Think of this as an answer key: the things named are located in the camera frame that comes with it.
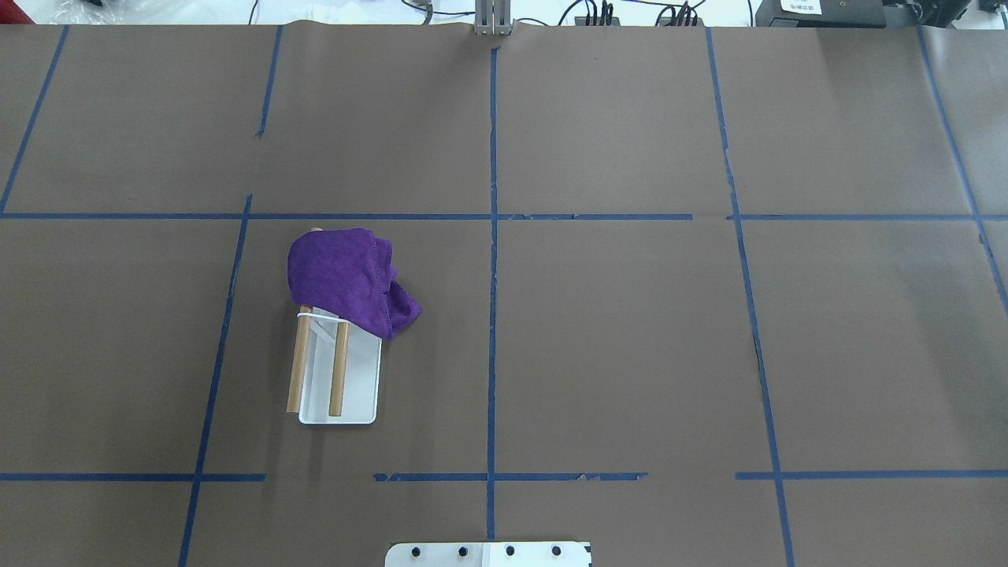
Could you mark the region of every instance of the metal bracket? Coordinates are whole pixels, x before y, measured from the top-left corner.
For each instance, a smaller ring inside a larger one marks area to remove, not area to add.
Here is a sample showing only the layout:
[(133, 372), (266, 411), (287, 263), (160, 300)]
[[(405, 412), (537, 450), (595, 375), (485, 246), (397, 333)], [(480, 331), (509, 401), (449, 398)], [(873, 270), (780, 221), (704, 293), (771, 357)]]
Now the metal bracket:
[(396, 544), (385, 567), (591, 567), (586, 542)]
[(476, 34), (510, 35), (511, 0), (476, 0)]

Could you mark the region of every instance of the plastic bag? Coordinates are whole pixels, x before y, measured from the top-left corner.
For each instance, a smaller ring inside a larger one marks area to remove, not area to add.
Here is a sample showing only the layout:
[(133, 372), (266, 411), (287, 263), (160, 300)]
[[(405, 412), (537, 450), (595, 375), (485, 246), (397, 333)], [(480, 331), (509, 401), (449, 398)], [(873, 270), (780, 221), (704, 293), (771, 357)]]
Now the plastic bag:
[(177, 6), (177, 0), (57, 0), (47, 23), (140, 23), (165, 8)]

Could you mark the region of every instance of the white floor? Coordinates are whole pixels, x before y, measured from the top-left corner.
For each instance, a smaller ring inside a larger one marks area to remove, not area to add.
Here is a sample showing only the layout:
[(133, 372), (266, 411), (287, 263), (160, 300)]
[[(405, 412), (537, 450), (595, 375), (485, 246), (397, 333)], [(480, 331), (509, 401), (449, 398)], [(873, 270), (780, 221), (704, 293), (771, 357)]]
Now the white floor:
[[(247, 23), (255, 0), (105, 0), (104, 8), (84, 0), (17, 0), (38, 23), (125, 23), (125, 24), (239, 24)], [(753, 9), (762, 0), (752, 0)], [(514, 18), (537, 18), (556, 24), (569, 0), (513, 0)], [(473, 0), (434, 0), (438, 11), (471, 11)], [(658, 6), (620, 0), (616, 15), (623, 25), (653, 25)], [(956, 22), (959, 28), (1002, 29), (999, 14), (976, 8), (976, 1)], [(700, 9), (709, 26), (745, 26), (749, 9), (745, 0), (708, 0)], [(565, 25), (573, 24), (572, 10)], [(403, 6), (399, 0), (260, 0), (253, 23), (278, 24), (308, 19), (326, 23), (419, 23), (422, 13)], [(435, 16), (434, 22), (469, 21), (471, 16)]]

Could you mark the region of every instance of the white tray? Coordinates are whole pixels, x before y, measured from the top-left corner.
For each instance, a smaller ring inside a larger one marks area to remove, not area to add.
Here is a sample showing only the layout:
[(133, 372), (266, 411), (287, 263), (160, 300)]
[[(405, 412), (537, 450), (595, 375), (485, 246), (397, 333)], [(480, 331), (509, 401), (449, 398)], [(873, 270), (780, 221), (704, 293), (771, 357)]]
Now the white tray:
[[(311, 313), (335, 317), (314, 308)], [(301, 386), (297, 419), (305, 425), (367, 425), (378, 415), (378, 373), (381, 367), (381, 339), (350, 324), (347, 346), (347, 375), (342, 416), (329, 415), (333, 387), (333, 360), (336, 357), (336, 321), (311, 317), (307, 363)]]

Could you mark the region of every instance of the black device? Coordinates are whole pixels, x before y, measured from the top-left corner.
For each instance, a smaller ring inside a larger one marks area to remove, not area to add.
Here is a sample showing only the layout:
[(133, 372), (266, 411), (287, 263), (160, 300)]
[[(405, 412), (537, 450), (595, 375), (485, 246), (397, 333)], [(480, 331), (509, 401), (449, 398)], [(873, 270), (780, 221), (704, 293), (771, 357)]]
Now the black device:
[(613, 17), (612, 19), (606, 18), (605, 23), (602, 22), (602, 16), (599, 16), (599, 23), (594, 23), (595, 20), (591, 16), (575, 16), (575, 25), (619, 25), (620, 18)]
[(885, 27), (882, 0), (763, 0), (756, 25), (764, 27)]

